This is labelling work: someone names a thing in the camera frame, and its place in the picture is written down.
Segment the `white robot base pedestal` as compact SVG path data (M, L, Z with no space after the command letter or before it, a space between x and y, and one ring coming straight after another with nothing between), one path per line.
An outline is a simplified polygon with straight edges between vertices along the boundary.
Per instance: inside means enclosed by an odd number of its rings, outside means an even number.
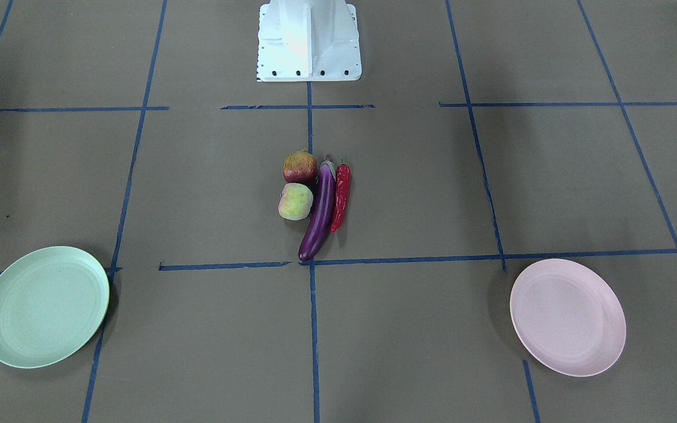
M256 80L355 81L363 67L357 9L345 1L260 6Z

